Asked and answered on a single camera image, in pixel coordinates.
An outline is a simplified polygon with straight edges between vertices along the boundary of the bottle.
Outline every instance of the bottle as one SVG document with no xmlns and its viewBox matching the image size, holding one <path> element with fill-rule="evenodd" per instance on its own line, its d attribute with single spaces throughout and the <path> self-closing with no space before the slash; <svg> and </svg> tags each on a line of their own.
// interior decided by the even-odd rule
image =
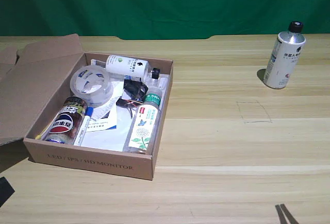
<svg viewBox="0 0 330 224">
<path fill-rule="evenodd" d="M 263 77 L 265 85 L 274 89 L 282 89 L 288 84 L 290 75 L 306 42 L 305 37 L 301 34 L 302 29 L 302 22 L 293 21 L 290 23 L 287 31 L 277 35 L 277 40 Z"/>
<path fill-rule="evenodd" d="M 83 99 L 67 98 L 44 140 L 72 145 L 86 110 L 87 103 Z"/>
<path fill-rule="evenodd" d="M 105 68 L 111 77 L 143 82 L 152 77 L 153 70 L 148 61 L 119 55 L 109 55 L 107 62 L 91 60 L 91 65 Z"/>
<path fill-rule="evenodd" d="M 123 152 L 151 154 L 160 117 L 162 91 L 150 86 L 144 102 L 140 105 L 128 131 Z"/>
</svg>

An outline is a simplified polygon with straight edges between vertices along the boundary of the wooden table surface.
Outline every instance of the wooden table surface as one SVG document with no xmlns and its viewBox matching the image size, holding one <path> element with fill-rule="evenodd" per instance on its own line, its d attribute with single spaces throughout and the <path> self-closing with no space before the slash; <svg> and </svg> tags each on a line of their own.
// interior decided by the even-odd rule
<svg viewBox="0 0 330 224">
<path fill-rule="evenodd" d="M 0 37 L 0 49 L 47 37 Z M 330 223 L 330 34 L 306 35 L 282 90 L 266 87 L 276 35 L 124 41 L 81 37 L 85 51 L 174 60 L 153 181 L 28 161 L 0 147 L 15 193 L 0 223 Z"/>
</svg>

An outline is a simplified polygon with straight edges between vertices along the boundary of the tape roll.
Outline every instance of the tape roll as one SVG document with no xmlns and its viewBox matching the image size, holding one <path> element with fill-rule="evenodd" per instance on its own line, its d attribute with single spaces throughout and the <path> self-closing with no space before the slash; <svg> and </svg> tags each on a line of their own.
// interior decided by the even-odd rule
<svg viewBox="0 0 330 224">
<path fill-rule="evenodd" d="M 77 70 L 71 77 L 70 88 L 75 96 L 94 108 L 105 104 L 112 96 L 109 73 L 100 66 L 85 66 Z"/>
</svg>

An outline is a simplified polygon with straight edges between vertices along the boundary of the plant graphic on label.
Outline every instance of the plant graphic on label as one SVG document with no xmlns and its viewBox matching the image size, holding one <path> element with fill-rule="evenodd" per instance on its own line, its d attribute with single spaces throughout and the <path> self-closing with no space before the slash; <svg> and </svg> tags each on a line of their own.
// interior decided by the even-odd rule
<svg viewBox="0 0 330 224">
<path fill-rule="evenodd" d="M 149 130 L 147 130 L 143 127 L 140 127 L 136 130 L 135 134 L 137 137 L 140 137 L 141 139 L 134 138 L 134 139 L 132 139 L 132 141 L 139 143 L 140 149 L 146 149 L 149 144 L 149 141 L 150 141 L 150 137 L 148 137 L 150 135 Z"/>
</svg>

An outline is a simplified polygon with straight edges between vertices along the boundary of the cardboard box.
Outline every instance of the cardboard box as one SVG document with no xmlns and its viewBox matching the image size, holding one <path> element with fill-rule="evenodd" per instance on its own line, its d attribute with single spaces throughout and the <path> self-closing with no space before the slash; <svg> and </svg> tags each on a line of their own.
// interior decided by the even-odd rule
<svg viewBox="0 0 330 224">
<path fill-rule="evenodd" d="M 0 51 L 0 81 L 14 68 L 17 60 L 17 49 L 9 46 Z"/>
<path fill-rule="evenodd" d="M 108 54 L 84 53 L 76 34 L 27 45 L 16 66 L 0 82 L 0 145 L 24 138 L 31 158 L 37 163 L 152 180 L 172 86 L 171 60 L 141 58 L 169 74 L 151 155 L 34 139 L 71 96 L 69 82 L 73 73 L 89 65 L 91 59 L 106 61 L 107 57 Z"/>
</svg>

